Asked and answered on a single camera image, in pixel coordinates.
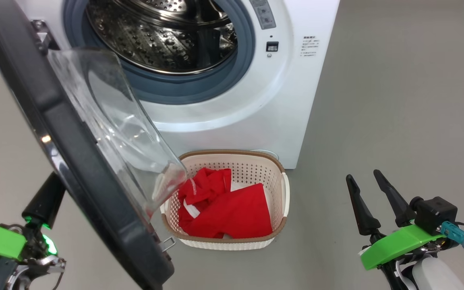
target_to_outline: laundry basket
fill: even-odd
[[[273,233],[264,237],[242,239],[202,238],[190,236],[178,225],[180,202],[178,192],[161,207],[162,220],[173,235],[188,246],[209,249],[240,251],[261,249],[269,245],[286,224],[289,212],[289,180],[284,168],[271,155],[241,150],[195,151],[180,156],[188,177],[193,178],[204,168],[232,169],[232,182],[243,185],[263,183]]]

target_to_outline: clothing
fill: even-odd
[[[180,227],[191,236],[207,238],[263,237],[271,219],[263,184],[230,191],[230,169],[201,169],[178,192]]]

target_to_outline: warning label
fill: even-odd
[[[302,47],[300,48],[300,56],[313,57],[318,53],[320,47],[320,40],[315,36],[304,36],[302,40]]]

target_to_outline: gray floor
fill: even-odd
[[[286,228],[259,251],[175,246],[176,273],[165,289],[387,289],[357,256],[368,239],[357,233],[344,181],[355,176],[390,233],[394,217],[374,168],[407,200],[442,196],[464,221],[464,1],[343,0],[298,168],[289,173]],[[49,172],[0,77],[0,222],[20,220]],[[137,289],[69,197],[49,234],[68,260],[59,289]],[[441,257],[464,283],[464,251]]]

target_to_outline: front-loading washing machine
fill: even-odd
[[[176,154],[261,150],[296,167],[339,0],[18,3],[60,49],[116,52]]]

